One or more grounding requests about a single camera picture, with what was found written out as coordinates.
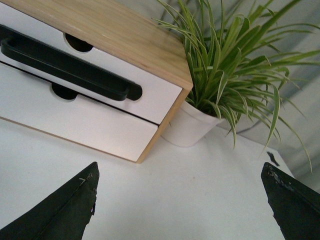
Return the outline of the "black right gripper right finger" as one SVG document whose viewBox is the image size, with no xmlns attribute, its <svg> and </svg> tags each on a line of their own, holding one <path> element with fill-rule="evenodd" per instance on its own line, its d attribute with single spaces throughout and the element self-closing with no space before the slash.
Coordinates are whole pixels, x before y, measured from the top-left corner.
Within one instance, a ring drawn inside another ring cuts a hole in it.
<svg viewBox="0 0 320 240">
<path fill-rule="evenodd" d="M 320 194 L 265 162 L 260 174 L 268 204 L 286 240 L 320 238 Z"/>
</svg>

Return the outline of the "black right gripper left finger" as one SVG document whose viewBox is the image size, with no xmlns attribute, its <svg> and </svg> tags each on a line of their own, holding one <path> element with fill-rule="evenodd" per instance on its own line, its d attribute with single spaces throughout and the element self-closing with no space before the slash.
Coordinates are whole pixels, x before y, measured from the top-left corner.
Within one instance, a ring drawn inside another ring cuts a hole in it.
<svg viewBox="0 0 320 240">
<path fill-rule="evenodd" d="M 100 172 L 92 162 L 0 230 L 2 240 L 80 240 L 95 214 Z"/>
</svg>

